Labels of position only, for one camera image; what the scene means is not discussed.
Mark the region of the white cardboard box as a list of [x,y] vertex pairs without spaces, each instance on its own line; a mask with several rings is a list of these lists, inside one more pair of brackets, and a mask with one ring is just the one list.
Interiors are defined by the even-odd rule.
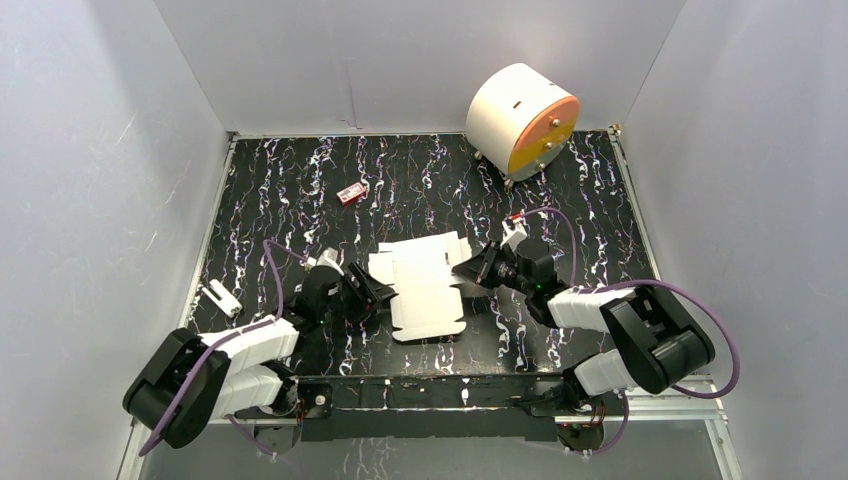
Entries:
[[458,335],[463,320],[462,280],[452,268],[471,256],[457,232],[383,242],[368,255],[368,273],[391,287],[392,336],[402,343]]

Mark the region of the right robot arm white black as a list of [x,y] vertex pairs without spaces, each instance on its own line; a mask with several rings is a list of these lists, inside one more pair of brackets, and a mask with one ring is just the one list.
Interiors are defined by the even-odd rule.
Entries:
[[610,335],[612,350],[566,369],[561,384],[550,391],[519,400],[524,409],[548,404],[587,414],[604,394],[636,387],[659,394],[715,358],[709,336],[669,288],[658,283],[572,287],[558,277],[553,255],[541,240],[514,246],[491,242],[452,272],[485,289],[522,293],[531,317],[543,326]]

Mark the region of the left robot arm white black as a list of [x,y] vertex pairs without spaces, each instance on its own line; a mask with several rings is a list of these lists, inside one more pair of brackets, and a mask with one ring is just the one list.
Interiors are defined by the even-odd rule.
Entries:
[[265,407],[275,416],[290,414],[299,391],[275,362],[291,356],[310,328],[361,320],[396,294],[357,263],[346,269],[318,265],[277,313],[218,332],[170,332],[122,401],[123,409],[150,431],[140,456],[160,443],[182,448],[209,421],[241,410]]

